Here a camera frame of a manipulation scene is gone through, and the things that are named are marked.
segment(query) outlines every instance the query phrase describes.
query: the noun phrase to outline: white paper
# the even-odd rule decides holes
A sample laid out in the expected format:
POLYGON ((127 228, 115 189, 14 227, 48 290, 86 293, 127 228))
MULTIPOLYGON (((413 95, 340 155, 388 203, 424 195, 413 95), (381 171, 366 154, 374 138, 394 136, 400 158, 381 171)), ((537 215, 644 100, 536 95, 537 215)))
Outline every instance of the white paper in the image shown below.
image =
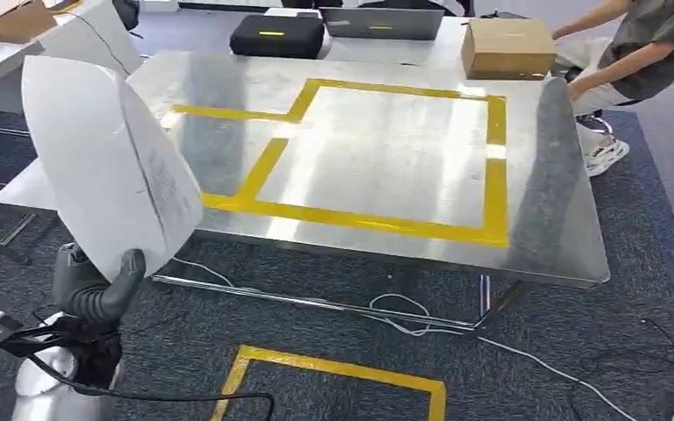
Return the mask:
POLYGON ((154 115, 107 68, 44 56, 25 59, 22 96, 32 142, 58 215, 112 280, 139 248, 161 268, 203 217, 200 189, 154 115))

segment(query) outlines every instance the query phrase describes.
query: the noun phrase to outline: cardboard box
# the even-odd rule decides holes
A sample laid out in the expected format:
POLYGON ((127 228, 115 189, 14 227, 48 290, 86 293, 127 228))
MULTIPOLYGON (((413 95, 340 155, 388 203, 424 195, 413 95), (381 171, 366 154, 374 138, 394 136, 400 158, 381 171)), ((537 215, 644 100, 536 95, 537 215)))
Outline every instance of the cardboard box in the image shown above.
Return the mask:
POLYGON ((539 80, 554 63, 554 40, 536 19, 471 19, 461 51, 470 79, 539 80))
POLYGON ((24 44, 55 26, 42 0, 0 0, 0 41, 24 44))

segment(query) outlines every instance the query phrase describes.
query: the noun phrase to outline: gray carpet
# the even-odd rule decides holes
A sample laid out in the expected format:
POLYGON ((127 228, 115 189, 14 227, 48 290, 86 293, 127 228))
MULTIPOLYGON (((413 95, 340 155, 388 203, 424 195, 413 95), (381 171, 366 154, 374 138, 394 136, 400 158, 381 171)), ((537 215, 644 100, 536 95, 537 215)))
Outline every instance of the gray carpet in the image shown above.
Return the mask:
MULTIPOLYGON (((486 335, 573 375, 587 375, 639 420, 667 420, 674 411, 673 366, 630 352, 608 360, 607 370, 587 374, 588 359, 608 348, 648 346, 644 352, 670 354, 665 337, 642 318, 653 318, 674 336, 674 217, 635 115, 615 112, 608 118, 632 146, 623 162, 593 181, 613 279, 592 291, 541 286, 486 335)), ((19 121, 0 114, 0 125, 8 124, 19 121)), ((8 181, 33 157, 29 140, 0 136, 0 181, 8 181)), ((19 217, 0 205, 0 232, 19 217)), ((31 266, 0 256, 4 310, 27 320, 30 309, 49 299, 54 252, 69 239, 55 217, 42 215, 14 244, 30 255, 31 266)), ((241 286, 351 303, 401 292, 446 316, 471 317, 463 308, 477 293, 472 287, 477 274, 413 264, 203 239, 192 239, 180 256, 209 265, 241 286)), ((179 263, 163 270, 217 281, 179 263)), ((497 288, 509 281, 497 280, 497 288)), ((385 304, 410 310, 399 302, 385 304)), ((575 419, 568 405, 570 382, 471 337, 411 338, 364 318, 151 282, 143 285, 124 332, 124 389, 218 392, 238 346, 247 344, 441 380, 448 391, 447 420, 575 419)), ((11 412, 17 366, 0 351, 0 420, 11 412)), ((249 366, 240 386, 245 390, 274 393, 277 420, 427 419, 425 392, 269 362, 249 366)), ((588 390, 575 389, 572 397, 584 420, 622 419, 588 390)), ((211 403, 122 401, 116 419, 204 421, 212 408, 211 403)), ((236 402, 224 419, 254 421, 262 419, 263 411, 264 403, 236 402)))

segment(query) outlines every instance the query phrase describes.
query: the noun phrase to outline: gray shirt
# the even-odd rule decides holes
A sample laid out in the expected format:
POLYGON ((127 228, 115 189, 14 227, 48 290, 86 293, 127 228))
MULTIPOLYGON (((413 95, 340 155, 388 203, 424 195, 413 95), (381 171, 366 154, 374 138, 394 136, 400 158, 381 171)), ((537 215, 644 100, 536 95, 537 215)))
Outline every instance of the gray shirt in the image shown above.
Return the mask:
MULTIPOLYGON (((674 0, 632 0, 634 6, 621 22, 613 42, 603 53, 599 67, 605 68, 652 42, 674 44, 674 0)), ((622 95, 646 99, 674 83, 674 51, 612 85, 622 95)))

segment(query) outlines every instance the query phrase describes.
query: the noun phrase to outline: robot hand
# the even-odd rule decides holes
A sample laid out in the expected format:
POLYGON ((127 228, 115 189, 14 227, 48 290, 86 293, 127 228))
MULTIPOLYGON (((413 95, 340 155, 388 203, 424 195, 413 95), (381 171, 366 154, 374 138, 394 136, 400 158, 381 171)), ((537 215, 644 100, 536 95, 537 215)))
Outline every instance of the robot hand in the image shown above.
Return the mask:
POLYGON ((120 274, 110 283, 77 244, 66 244, 55 259, 55 304, 66 314, 91 323, 116 323, 127 311, 145 273, 143 252, 128 250, 123 254, 120 274))

